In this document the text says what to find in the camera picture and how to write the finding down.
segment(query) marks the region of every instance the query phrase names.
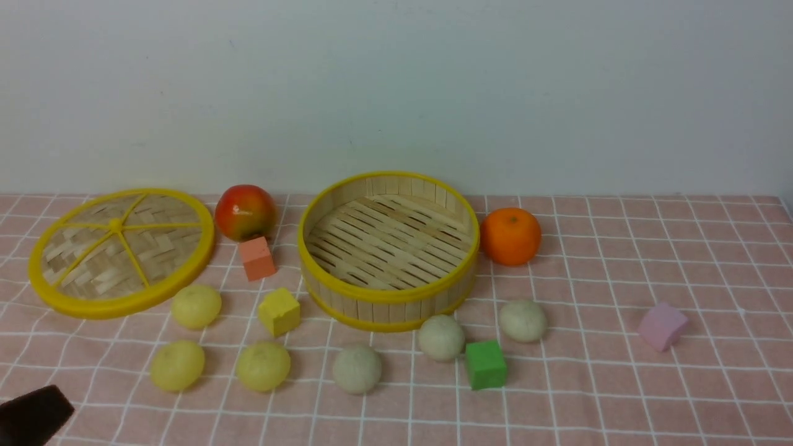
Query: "block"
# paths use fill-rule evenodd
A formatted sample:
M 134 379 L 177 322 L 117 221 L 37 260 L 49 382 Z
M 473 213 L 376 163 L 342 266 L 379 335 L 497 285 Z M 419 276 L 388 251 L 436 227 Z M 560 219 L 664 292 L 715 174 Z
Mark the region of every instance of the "block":
M 300 303 L 289 290 L 278 288 L 259 305 L 259 320 L 273 337 L 279 337 L 300 325 Z
M 239 244 L 239 256 L 242 258 L 245 275 L 248 281 L 264 279 L 275 274 L 275 262 L 267 239 L 255 238 Z
M 650 347 L 665 352 L 680 339 L 688 323 L 688 318 L 677 308 L 662 302 L 645 314 L 638 333 Z
M 471 390 L 503 387 L 507 383 L 507 363 L 497 340 L 467 344 L 465 367 Z

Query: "dark object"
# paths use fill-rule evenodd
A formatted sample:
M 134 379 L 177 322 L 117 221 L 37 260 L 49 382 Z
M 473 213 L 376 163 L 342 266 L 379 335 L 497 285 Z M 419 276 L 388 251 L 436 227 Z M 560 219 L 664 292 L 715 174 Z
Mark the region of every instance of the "dark object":
M 0 405 L 0 446 L 44 446 L 74 412 L 55 385 L 4 402 Z

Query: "fake fruit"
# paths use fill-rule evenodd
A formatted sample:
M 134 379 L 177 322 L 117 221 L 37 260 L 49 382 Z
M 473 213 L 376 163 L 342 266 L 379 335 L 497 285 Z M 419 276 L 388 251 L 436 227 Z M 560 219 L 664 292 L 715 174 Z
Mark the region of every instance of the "fake fruit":
M 520 208 L 492 211 L 480 228 L 482 251 L 493 262 L 515 267 L 537 255 L 542 230 L 537 218 Z
M 182 288 L 170 302 L 170 315 L 186 329 L 200 330 L 212 323 L 223 306 L 220 293 L 211 286 L 193 284 Z
M 501 307 L 498 325 L 503 334 L 516 342 L 535 342 L 548 329 L 548 318 L 535 301 L 511 301 Z
M 245 348 L 237 358 L 236 374 L 248 389 L 267 392 L 281 385 L 292 368 L 289 352 L 274 342 L 259 342 Z
M 271 236 L 278 223 L 278 209 L 266 190 L 240 184 L 220 196 L 215 207 L 215 222 L 223 235 L 242 243 Z
M 151 361 L 149 377 L 155 386 L 168 392 L 185 390 L 204 372 L 204 349 L 191 340 L 177 340 L 162 346 Z
M 342 348 L 333 360 L 333 382 L 350 395 L 372 390 L 383 375 L 380 354 L 366 344 Z
M 446 314 L 436 314 L 427 319 L 417 338 L 419 349 L 435 361 L 451 361 L 465 348 L 462 327 Z

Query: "red apple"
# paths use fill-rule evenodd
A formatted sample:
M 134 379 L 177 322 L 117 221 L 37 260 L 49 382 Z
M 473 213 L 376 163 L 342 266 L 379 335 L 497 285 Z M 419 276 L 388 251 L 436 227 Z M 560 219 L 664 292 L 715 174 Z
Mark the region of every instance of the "red apple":
M 223 235 L 238 243 L 270 237 L 278 223 L 278 208 L 266 190 L 240 184 L 220 196 L 215 208 L 215 222 Z

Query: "green cube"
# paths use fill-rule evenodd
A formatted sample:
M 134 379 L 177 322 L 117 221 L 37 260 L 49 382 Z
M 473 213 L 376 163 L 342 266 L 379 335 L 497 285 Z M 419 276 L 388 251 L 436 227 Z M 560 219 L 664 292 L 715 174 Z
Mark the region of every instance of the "green cube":
M 467 344 L 465 366 L 471 390 L 503 387 L 507 383 L 507 363 L 497 340 Z

